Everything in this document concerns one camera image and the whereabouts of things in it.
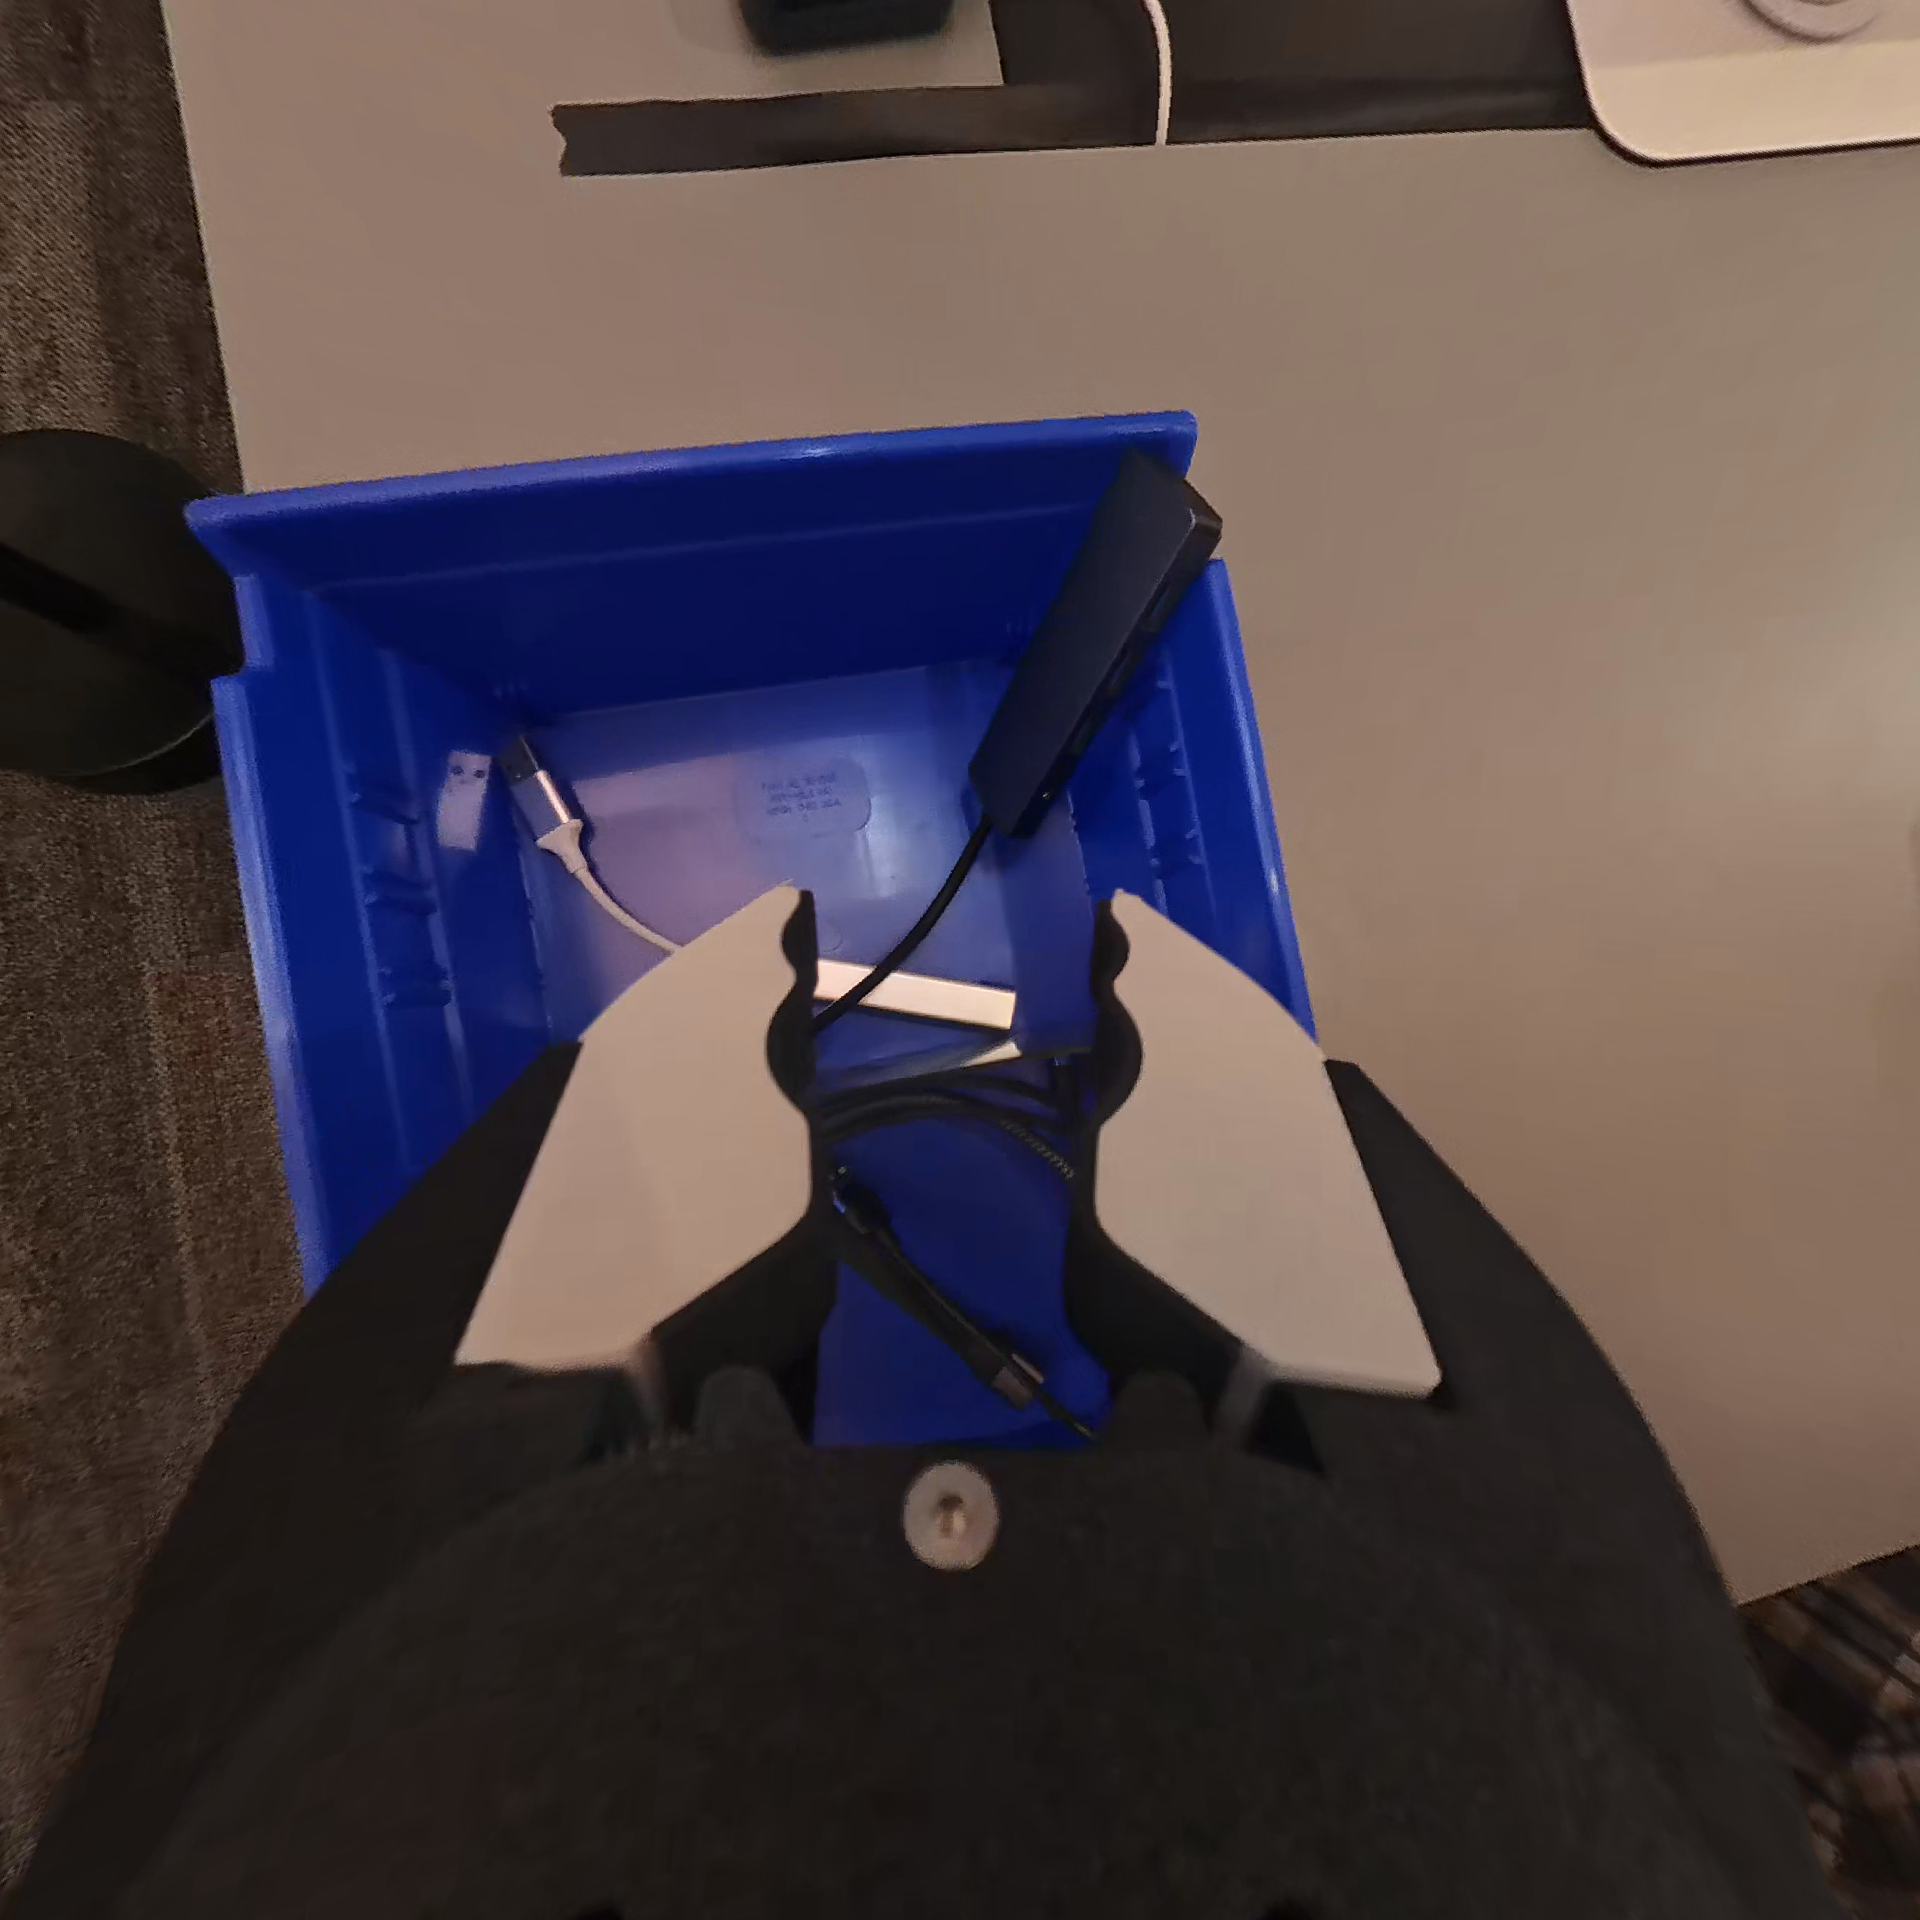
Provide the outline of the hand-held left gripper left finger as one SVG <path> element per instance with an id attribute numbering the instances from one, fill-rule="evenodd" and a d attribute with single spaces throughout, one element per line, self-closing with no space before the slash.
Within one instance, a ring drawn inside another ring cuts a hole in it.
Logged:
<path id="1" fill-rule="evenodd" d="M 583 1030 L 457 1366 L 626 1371 L 655 1426 L 726 1367 L 809 1404 L 835 1301 L 817 983 L 812 893 L 777 885 Z"/>

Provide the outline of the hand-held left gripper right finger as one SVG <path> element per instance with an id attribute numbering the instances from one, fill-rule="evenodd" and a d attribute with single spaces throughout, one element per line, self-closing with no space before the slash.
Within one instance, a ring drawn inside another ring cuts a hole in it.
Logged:
<path id="1" fill-rule="evenodd" d="M 1445 1366 L 1305 1024 L 1134 892 L 1094 913 L 1090 1011 L 1060 1299 L 1113 1402 L 1428 1402 Z"/>

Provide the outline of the black cable grey plugs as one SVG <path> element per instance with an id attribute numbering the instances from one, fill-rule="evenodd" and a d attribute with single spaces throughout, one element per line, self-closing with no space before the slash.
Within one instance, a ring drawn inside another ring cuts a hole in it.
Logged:
<path id="1" fill-rule="evenodd" d="M 1043 1414 L 1052 1422 L 1090 1444 L 1094 1426 L 1076 1414 L 1045 1380 L 1045 1371 L 1026 1357 L 1015 1342 L 973 1318 L 957 1299 L 925 1273 L 904 1250 L 892 1212 L 848 1165 L 829 1171 L 829 1242 L 835 1256 L 852 1266 L 882 1299 L 908 1311 L 935 1336 L 997 1402 L 1011 1411 Z"/>

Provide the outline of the blue plastic bin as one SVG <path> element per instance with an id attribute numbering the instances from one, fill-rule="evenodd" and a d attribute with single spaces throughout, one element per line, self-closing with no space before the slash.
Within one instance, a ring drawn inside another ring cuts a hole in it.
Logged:
<path id="1" fill-rule="evenodd" d="M 536 852 L 528 737 L 605 887 L 670 941 L 792 881 L 867 968 L 961 854 L 980 733 L 1130 449 L 1179 411 L 615 455 L 217 497 L 217 684 L 237 892 L 301 1276 L 315 1292 L 552 1042 L 662 952 Z M 1094 907 L 1145 897 L 1309 1030 L 1224 560 L 1169 614 L 1045 826 L 980 854 L 916 968 L 1020 993 L 1026 1050 L 1090 1039 Z M 1060 1309 L 1067 1181 L 1000 1126 L 846 1141 L 904 1250 L 1094 1426 Z M 822 1444 L 1039 1444 L 861 1276 L 821 1342 Z"/>

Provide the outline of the dark slim usb hub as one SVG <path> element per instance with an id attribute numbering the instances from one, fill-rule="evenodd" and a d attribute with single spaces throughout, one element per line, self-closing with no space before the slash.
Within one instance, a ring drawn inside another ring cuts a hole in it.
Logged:
<path id="1" fill-rule="evenodd" d="M 1125 449 L 967 764 L 977 820 L 955 869 L 894 948 L 822 1003 L 817 1036 L 904 968 L 992 838 L 1026 843 L 1039 832 L 1217 543 L 1223 517 L 1187 474 L 1142 448 Z"/>

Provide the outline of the black round floor base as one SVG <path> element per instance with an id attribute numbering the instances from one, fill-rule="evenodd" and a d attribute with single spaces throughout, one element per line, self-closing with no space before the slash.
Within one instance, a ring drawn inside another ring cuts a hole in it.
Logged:
<path id="1" fill-rule="evenodd" d="M 234 591 L 169 455 L 5 432 L 5 770 L 86 794 L 172 794 L 222 770 L 212 684 L 246 664 Z"/>

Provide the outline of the person's plaid shirt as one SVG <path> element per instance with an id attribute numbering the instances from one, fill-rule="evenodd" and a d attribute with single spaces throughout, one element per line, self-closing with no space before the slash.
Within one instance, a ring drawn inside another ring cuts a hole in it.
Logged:
<path id="1" fill-rule="evenodd" d="M 1916 1549 L 1752 1599 L 1740 1629 L 1834 1898 L 1916 1918 Z"/>

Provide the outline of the white metal stand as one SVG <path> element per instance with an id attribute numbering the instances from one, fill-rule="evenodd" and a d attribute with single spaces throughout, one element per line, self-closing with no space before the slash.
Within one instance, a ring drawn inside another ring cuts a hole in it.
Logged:
<path id="1" fill-rule="evenodd" d="M 1581 82 L 1647 162 L 1916 141 L 1916 4 L 1572 4 Z"/>

